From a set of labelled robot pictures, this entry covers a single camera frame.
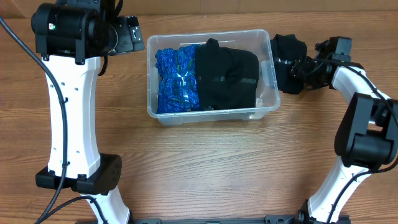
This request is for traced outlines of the small black cloth top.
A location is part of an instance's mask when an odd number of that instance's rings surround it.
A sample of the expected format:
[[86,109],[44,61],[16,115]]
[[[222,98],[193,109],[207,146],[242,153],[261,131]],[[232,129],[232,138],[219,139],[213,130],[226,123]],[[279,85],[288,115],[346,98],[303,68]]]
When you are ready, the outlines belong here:
[[303,82],[290,73],[294,63],[307,55],[307,45],[294,34],[276,34],[271,40],[271,48],[279,90],[298,95],[303,90]]

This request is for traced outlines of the blue green sparkly cloth bundle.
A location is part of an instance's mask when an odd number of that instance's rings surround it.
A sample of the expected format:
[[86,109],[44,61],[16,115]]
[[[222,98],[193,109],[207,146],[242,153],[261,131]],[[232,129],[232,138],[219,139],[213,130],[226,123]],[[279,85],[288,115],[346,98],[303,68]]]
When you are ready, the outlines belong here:
[[158,114],[200,111],[195,76],[197,46],[158,50],[155,67],[160,76]]

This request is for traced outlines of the large black cloth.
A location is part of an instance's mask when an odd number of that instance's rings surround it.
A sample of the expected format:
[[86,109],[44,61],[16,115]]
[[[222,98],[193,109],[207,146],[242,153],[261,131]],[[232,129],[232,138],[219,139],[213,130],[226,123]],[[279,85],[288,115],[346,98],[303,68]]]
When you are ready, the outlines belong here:
[[256,105],[256,90],[259,80],[259,60],[250,51],[225,48],[231,57],[226,72],[228,109],[253,108]]

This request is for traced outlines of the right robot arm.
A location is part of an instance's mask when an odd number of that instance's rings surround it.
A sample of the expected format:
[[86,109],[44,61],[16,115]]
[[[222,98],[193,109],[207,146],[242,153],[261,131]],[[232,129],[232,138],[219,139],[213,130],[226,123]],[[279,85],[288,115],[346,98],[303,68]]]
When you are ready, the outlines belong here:
[[352,62],[351,46],[350,38],[331,37],[316,44],[315,58],[287,61],[291,77],[311,87],[329,86],[348,103],[335,136],[336,161],[290,223],[349,223],[340,212],[359,185],[397,166],[397,100],[380,91],[361,64]]

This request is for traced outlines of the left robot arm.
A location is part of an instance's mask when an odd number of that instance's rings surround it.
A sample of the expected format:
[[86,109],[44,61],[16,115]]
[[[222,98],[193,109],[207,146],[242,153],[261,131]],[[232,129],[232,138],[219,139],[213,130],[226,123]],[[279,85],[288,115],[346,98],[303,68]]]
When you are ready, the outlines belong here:
[[35,47],[45,65],[50,99],[51,150],[35,176],[38,187],[64,188],[88,201],[98,223],[132,223],[118,182],[121,157],[99,152],[96,82],[113,55],[144,49],[136,17],[120,14],[116,0],[41,4],[31,19]]

